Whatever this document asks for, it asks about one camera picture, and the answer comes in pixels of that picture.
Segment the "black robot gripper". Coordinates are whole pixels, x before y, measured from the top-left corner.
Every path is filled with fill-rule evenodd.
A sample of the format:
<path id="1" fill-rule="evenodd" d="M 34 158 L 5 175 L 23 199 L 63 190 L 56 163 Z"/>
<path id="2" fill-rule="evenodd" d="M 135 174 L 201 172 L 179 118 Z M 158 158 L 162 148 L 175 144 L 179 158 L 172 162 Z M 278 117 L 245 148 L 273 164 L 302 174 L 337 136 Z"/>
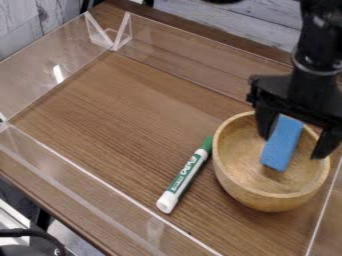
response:
<path id="1" fill-rule="evenodd" d="M 259 136 L 269 140 L 279 114 L 321 127 L 311 159 L 326 158 L 342 143 L 341 72 L 339 59 L 295 56 L 289 74 L 250 77 L 247 101 L 255 108 Z"/>

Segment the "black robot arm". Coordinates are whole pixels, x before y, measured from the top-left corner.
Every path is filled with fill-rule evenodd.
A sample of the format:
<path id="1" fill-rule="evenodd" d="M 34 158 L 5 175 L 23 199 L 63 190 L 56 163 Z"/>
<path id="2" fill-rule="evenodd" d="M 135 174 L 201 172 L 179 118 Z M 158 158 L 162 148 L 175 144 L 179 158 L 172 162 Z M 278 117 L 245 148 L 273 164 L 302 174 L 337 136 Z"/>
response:
<path id="1" fill-rule="evenodd" d="M 259 136 L 271 137 L 285 114 L 322 128 L 311 153 L 326 158 L 342 144 L 342 0 L 299 0 L 302 29 L 287 75 L 253 75 L 246 100 Z"/>

